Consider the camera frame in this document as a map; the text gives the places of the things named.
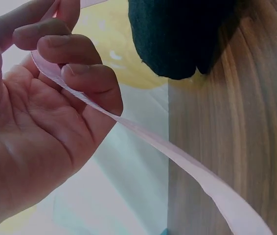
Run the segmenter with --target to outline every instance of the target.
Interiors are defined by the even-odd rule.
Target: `fabric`
[[[129,0],[136,50],[154,73],[172,79],[207,73],[218,27],[235,0]]]

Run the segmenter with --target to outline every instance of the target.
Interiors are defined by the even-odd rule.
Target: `palm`
[[[21,66],[7,75],[0,102],[0,201],[11,206],[9,213],[37,203],[79,170],[112,128],[112,120],[89,106],[76,110],[74,103],[80,105]],[[103,130],[93,133],[100,120]]]

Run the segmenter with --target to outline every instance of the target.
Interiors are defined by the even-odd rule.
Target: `wooden panel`
[[[277,235],[277,0],[241,4],[219,44],[210,75],[170,82],[170,141],[232,186]],[[173,162],[168,229],[231,234],[212,200]]]

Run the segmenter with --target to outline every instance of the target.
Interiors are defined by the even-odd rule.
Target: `hand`
[[[115,124],[40,74],[30,56],[2,79],[3,51],[37,48],[71,88],[111,113],[123,109],[115,73],[88,38],[71,35],[80,0],[62,0],[57,19],[37,23],[53,2],[33,0],[0,17],[0,223],[76,173]]]

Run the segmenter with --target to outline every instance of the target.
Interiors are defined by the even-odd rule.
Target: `pink ribbon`
[[[55,1],[42,20],[54,15],[57,11],[59,1],[60,0]],[[81,8],[104,1],[107,0],[81,0]],[[269,227],[253,210],[253,208],[230,186],[228,186],[223,180],[203,166],[200,162],[179,149],[177,146],[163,140],[156,134],[149,132],[136,123],[113,115],[102,109],[97,104],[89,100],[83,93],[77,92],[68,87],[61,77],[61,70],[57,64],[52,64],[43,59],[37,50],[32,51],[31,53],[33,61],[41,73],[80,100],[133,131],[137,136],[168,156],[179,167],[190,174],[201,185],[204,192],[213,199],[234,235],[272,235]]]

